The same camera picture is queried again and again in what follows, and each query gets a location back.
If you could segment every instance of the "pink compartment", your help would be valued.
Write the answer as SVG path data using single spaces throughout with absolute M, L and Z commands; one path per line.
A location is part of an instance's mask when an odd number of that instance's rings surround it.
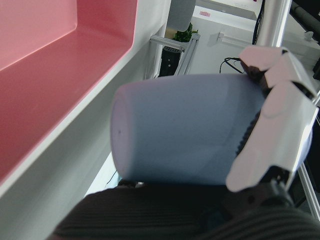
M 0 182 L 128 52 L 137 1 L 0 0 Z

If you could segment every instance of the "white surface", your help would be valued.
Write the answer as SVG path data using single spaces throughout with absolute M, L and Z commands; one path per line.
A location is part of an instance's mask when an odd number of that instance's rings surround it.
M 265 78 L 269 88 L 283 81 L 292 81 L 303 85 L 313 94 L 313 97 L 317 96 L 317 91 L 307 72 L 291 52 L 283 54 L 274 66 L 265 73 Z
M 209 13 L 210 16 L 201 15 L 200 14 L 201 11 Z M 218 24 L 228 25 L 228 26 L 234 27 L 234 28 L 241 28 L 241 29 L 248 30 L 248 31 L 253 31 L 253 29 L 255 28 L 255 24 L 256 24 L 256 21 L 248 19 L 248 18 L 235 16 L 232 14 L 204 8 L 201 6 L 195 6 L 193 16 L 197 17 L 199 19 L 208 20 L 208 21 L 215 22 Z
M 282 51 L 281 47 L 248 46 L 239 54 L 239 58 L 248 67 L 257 67 L 263 72 L 277 63 Z
M 230 191 L 256 186 L 271 166 L 295 173 L 307 156 L 318 109 L 291 82 L 273 87 L 226 179 Z
M 258 16 L 261 8 L 262 0 L 211 0 L 213 2 L 221 3 L 221 4 L 227 4 L 233 7 L 246 9 L 249 11 L 253 11 L 256 16 Z
M 88 191 L 86 191 L 85 196 L 116 187 L 118 185 L 119 177 L 119 174 L 116 171 L 112 153 L 110 152 Z
M 0 186 L 0 239 L 42 240 L 80 201 L 110 148 L 116 89 L 143 80 L 156 60 L 151 35 L 164 35 L 170 0 L 139 0 L 134 44 L 99 84 Z
M 221 0 L 220 2 L 234 6 L 237 1 Z M 246 0 L 243 2 L 252 3 L 252 6 L 248 6 L 248 10 L 252 11 L 255 2 Z M 226 57 L 237 57 L 245 47 L 251 45 L 256 22 L 223 12 L 217 12 L 217 14 L 211 14 L 210 17 L 207 17 L 200 15 L 200 11 L 216 12 L 199 6 L 195 8 L 191 22 L 193 29 L 199 31 L 201 38 L 189 74 L 217 74 L 220 64 Z M 312 68 L 320 57 L 320 46 L 314 41 L 304 40 L 304 32 L 305 30 L 289 15 L 282 45 L 298 58 L 313 85 L 317 88 L 319 81 L 312 78 Z M 219 38 L 220 33 L 223 33 L 223 38 Z M 239 62 L 233 63 L 231 61 L 231 63 L 238 69 L 242 69 Z M 236 71 L 223 64 L 221 73 L 236 73 Z

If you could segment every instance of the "black cable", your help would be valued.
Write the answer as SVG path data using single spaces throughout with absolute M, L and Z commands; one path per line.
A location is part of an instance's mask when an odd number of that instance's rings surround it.
M 104 188 L 106 188 L 106 187 L 107 187 L 107 185 L 108 185 L 108 183 L 110 183 L 110 182 L 111 182 L 111 180 L 112 180 L 112 179 L 113 179 L 113 177 L 115 176 L 116 172 L 117 172 L 117 170 L 113 173 L 112 177 L 111 177 L 111 178 L 110 178 L 110 180 L 106 183 L 106 185 L 104 186 Z
M 232 66 L 232 64 L 230 64 L 230 63 L 228 62 L 228 61 L 230 61 L 230 60 L 234 60 L 234 63 L 235 63 L 236 61 L 240 61 L 240 58 L 238 58 L 238 57 L 226 57 L 226 58 L 224 59 L 224 61 L 221 63 L 221 65 L 220 65 L 219 74 L 221 74 L 221 67 L 222 67 L 222 65 L 223 65 L 224 63 L 226 63 L 228 66 L 230 66 L 231 68 L 233 68 L 234 70 L 236 70 L 238 73 L 243 74 L 244 72 L 240 71 L 238 68 L 236 68 L 235 66 Z
M 258 15 L 258 17 L 256 19 L 256 22 L 255 22 L 254 31 L 253 31 L 253 37 L 252 37 L 252 45 L 256 44 L 257 38 L 259 36 L 260 23 L 262 21 L 262 18 L 263 18 L 263 15 L 264 15 L 264 11 L 265 11 L 265 1 L 266 0 L 262 0 L 260 12 L 259 12 L 259 15 Z

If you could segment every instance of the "ribbed fabric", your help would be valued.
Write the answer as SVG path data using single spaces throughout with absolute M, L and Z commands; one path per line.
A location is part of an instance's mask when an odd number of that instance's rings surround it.
M 294 208 L 259 208 L 198 240 L 320 240 L 320 223 Z
M 225 187 L 195 186 L 108 189 L 83 199 L 54 233 L 185 239 L 201 231 L 201 215 L 217 207 L 225 191 Z
M 49 239 L 320 240 L 320 223 L 290 207 L 260 207 L 217 226 L 225 192 L 199 186 L 108 189 L 83 199 Z

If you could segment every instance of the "robotic hand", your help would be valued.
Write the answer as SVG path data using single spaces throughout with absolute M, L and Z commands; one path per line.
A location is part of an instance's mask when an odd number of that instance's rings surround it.
M 276 178 L 288 189 L 310 147 L 317 93 L 301 63 L 283 47 L 249 46 L 239 57 L 266 99 L 226 185 L 238 192 Z

